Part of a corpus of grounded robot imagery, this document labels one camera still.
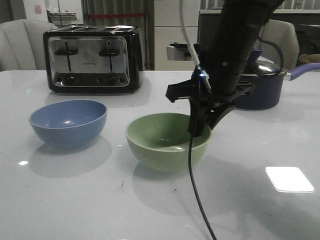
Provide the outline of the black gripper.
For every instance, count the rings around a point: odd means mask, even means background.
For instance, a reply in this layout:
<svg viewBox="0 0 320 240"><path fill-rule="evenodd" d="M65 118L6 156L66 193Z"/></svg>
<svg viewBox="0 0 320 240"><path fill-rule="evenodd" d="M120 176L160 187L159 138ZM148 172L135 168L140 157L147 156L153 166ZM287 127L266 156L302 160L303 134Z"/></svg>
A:
<svg viewBox="0 0 320 240"><path fill-rule="evenodd" d="M188 131L193 137L199 137L204 128L209 126L213 130L236 108L235 100L238 97L250 96L254 91L252 83L240 81L238 77L210 78L208 81L193 77L168 85L165 96L172 103L189 100Z"/></svg>

